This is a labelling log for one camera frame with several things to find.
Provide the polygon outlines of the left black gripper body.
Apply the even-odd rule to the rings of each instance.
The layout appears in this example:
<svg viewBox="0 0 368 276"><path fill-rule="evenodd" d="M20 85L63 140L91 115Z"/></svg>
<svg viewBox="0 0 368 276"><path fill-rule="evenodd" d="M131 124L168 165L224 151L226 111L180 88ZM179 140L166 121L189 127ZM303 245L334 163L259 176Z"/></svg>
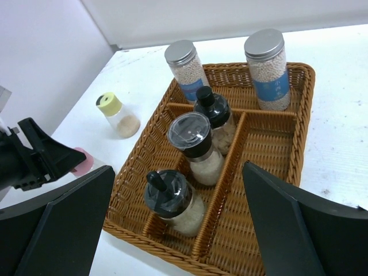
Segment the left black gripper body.
<svg viewBox="0 0 368 276"><path fill-rule="evenodd" d="M26 165L26 148L18 137L18 129L10 129L1 124L1 198L10 189L21 186L29 170Z"/></svg>

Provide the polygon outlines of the black cap seasoning jar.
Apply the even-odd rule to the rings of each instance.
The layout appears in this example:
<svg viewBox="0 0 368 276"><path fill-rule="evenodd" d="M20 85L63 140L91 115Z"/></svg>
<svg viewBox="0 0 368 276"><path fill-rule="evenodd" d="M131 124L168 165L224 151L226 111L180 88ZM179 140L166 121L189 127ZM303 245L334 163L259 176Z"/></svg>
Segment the black cap seasoning jar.
<svg viewBox="0 0 368 276"><path fill-rule="evenodd" d="M227 155L236 132L236 123L227 99L214 93L209 86L199 88L195 95L194 111L207 116L213 145L222 155Z"/></svg>

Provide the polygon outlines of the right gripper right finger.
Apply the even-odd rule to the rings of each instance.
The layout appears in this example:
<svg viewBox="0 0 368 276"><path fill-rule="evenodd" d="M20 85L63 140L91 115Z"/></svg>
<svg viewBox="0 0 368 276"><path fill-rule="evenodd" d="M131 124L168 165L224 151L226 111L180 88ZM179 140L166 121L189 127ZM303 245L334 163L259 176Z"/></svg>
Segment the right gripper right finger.
<svg viewBox="0 0 368 276"><path fill-rule="evenodd" d="M266 275L367 275L367 210L245 162L243 182Z"/></svg>

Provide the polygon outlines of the black knob cap spice jar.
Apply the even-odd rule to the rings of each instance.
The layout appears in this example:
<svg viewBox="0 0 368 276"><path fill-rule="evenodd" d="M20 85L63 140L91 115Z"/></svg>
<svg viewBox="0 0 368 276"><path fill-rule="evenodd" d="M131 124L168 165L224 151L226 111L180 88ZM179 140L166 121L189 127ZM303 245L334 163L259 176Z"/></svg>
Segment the black knob cap spice jar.
<svg viewBox="0 0 368 276"><path fill-rule="evenodd" d="M146 179L146 206L173 230L195 237L206 206L186 177L177 170L161 170L148 172Z"/></svg>

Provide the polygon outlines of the clear lid black grinder jar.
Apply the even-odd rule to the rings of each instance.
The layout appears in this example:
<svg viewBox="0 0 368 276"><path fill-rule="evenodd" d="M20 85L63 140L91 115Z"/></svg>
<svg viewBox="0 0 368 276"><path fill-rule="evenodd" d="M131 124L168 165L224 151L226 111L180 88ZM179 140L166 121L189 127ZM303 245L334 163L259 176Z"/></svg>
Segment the clear lid black grinder jar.
<svg viewBox="0 0 368 276"><path fill-rule="evenodd" d="M215 186L225 160L212 142L212 129L207 116L187 112L178 116L170 125L167 138L189 162L194 179L205 186Z"/></svg>

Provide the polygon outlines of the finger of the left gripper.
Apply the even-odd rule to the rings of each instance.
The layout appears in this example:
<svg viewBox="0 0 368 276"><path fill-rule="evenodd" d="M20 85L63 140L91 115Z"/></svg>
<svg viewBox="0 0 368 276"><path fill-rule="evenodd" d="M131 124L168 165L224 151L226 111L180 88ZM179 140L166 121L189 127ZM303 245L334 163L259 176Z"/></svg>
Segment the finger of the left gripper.
<svg viewBox="0 0 368 276"><path fill-rule="evenodd" d="M47 135L32 118L25 118L18 125L29 144L24 146L14 137L17 163L20 165L20 179L13 187L23 191L42 187L57 181L86 160L86 155L67 147Z"/></svg>

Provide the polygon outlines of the pink cap shaker bottle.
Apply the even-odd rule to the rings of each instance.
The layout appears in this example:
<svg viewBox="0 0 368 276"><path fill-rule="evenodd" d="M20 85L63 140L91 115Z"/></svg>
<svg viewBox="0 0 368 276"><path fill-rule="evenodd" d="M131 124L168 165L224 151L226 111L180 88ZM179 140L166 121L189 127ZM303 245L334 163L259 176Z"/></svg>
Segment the pink cap shaker bottle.
<svg viewBox="0 0 368 276"><path fill-rule="evenodd" d="M76 177L82 177L85 174L89 173L94 165L94 158L87 152L85 151L83 148L80 147L75 147L75 150L83 153L86 157L86 159L81 162L80 164L78 164L72 171L71 173Z"/></svg>

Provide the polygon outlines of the yellow cap shaker bottle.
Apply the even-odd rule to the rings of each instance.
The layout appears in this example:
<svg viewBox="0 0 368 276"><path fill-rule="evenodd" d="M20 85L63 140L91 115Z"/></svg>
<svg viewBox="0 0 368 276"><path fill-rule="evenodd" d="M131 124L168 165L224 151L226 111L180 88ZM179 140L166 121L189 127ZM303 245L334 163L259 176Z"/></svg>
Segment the yellow cap shaker bottle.
<svg viewBox="0 0 368 276"><path fill-rule="evenodd" d="M140 120L117 98L115 93L107 92L100 95L95 105L121 138L130 138L139 130Z"/></svg>

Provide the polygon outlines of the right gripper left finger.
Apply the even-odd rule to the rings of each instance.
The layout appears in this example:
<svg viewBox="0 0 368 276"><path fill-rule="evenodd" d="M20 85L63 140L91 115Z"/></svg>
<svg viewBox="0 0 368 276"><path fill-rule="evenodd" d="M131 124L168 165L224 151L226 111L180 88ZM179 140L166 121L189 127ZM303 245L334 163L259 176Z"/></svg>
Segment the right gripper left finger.
<svg viewBox="0 0 368 276"><path fill-rule="evenodd" d="M102 166L1 209L1 275L89 275L114 178Z"/></svg>

